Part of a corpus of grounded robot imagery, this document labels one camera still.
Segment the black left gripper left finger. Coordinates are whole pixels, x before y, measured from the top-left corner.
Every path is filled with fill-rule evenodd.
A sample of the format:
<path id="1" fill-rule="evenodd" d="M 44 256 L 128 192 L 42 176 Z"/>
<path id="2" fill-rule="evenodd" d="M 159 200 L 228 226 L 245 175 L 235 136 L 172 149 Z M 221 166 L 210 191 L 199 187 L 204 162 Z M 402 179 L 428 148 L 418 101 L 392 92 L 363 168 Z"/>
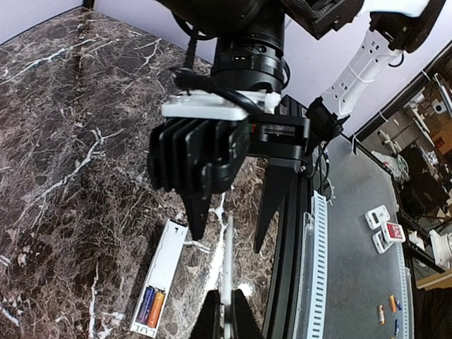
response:
<path id="1" fill-rule="evenodd" d="M 222 334 L 223 329 L 220 324 L 220 293 L 218 290 L 210 290 L 206 294 L 206 298 L 204 299 L 189 338 L 221 339 Z"/>

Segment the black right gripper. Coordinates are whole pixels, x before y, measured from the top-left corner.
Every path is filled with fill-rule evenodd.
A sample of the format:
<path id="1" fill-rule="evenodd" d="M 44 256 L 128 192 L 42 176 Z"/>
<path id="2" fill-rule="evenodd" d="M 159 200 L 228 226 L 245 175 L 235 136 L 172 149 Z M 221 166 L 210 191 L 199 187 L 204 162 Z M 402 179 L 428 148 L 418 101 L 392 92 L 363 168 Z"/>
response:
<path id="1" fill-rule="evenodd" d="M 311 166 L 307 146 L 311 121 L 279 114 L 249 115 L 247 155 L 270 158 L 263 178 L 254 237 L 254 252 L 261 250 L 268 226 L 293 181 L 293 162 Z"/>

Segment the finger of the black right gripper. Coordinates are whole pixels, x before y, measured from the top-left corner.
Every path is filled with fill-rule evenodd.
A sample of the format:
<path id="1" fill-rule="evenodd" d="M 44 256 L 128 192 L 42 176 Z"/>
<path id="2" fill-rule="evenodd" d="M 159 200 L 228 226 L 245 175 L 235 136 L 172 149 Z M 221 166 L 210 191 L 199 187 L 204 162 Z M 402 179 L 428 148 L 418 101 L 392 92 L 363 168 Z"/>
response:
<path id="1" fill-rule="evenodd" d="M 180 193 L 189 224 L 189 230 L 193 240 L 198 241 L 203 238 L 212 192 L 203 193 Z"/>

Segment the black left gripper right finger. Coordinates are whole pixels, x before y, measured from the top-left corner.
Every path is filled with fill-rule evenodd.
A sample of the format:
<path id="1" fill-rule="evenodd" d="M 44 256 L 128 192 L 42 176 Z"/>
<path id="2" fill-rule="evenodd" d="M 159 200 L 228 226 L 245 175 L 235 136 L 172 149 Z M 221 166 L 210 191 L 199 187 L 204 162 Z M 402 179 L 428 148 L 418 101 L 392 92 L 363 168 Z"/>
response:
<path id="1" fill-rule="evenodd" d="M 232 293 L 232 337 L 235 339 L 263 339 L 251 308 L 240 289 Z"/>

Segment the white remote battery cover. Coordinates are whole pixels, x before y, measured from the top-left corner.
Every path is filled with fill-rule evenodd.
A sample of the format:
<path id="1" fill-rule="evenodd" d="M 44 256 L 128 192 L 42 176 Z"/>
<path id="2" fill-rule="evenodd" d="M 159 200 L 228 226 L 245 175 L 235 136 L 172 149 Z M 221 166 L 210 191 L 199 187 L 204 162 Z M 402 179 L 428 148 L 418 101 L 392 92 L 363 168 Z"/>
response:
<path id="1" fill-rule="evenodd" d="M 223 306 L 223 338 L 232 338 L 232 275 L 233 275 L 233 238 L 234 238 L 234 220 L 233 215 L 229 214 L 227 219 L 227 228 L 225 231 L 225 254 L 222 267 L 222 290 L 221 305 Z"/>

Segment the orange AAA battery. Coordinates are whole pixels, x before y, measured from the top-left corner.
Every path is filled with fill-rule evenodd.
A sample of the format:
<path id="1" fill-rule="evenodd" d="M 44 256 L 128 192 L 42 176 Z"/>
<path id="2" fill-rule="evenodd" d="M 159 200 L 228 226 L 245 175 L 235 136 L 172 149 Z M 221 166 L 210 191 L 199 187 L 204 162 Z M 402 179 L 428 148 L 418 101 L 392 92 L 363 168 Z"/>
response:
<path id="1" fill-rule="evenodd" d="M 163 291 L 156 290 L 151 298 L 148 319 L 146 322 L 146 325 L 149 328 L 155 328 L 157 326 L 164 300 L 165 293 Z"/>

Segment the blue AAA battery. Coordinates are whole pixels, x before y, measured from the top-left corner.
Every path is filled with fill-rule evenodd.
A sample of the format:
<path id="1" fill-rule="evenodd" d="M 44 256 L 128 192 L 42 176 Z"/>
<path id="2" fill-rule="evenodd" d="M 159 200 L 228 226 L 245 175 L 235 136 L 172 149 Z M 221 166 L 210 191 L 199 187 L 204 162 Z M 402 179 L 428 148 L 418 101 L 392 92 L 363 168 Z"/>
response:
<path id="1" fill-rule="evenodd" d="M 147 324 L 150 311 L 154 302 L 156 291 L 153 287 L 147 286 L 143 296 L 143 300 L 140 305 L 138 316 L 136 321 L 142 324 Z"/>

